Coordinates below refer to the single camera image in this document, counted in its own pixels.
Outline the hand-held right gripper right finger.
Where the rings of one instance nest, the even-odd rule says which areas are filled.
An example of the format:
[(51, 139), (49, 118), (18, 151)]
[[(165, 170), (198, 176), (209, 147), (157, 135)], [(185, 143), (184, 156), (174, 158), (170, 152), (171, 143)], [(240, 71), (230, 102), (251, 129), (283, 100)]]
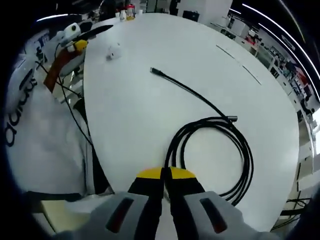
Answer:
[(277, 240), (271, 232), (247, 225), (242, 212), (182, 168), (166, 169), (166, 188), (180, 240)]

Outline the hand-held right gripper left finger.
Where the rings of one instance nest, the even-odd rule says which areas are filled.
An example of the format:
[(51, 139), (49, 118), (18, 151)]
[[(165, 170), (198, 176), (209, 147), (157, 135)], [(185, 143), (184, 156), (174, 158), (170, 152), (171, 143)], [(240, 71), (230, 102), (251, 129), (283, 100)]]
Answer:
[(162, 214), (164, 169), (141, 171), (128, 191), (119, 192), (98, 206), (88, 221), (55, 240), (154, 240)]

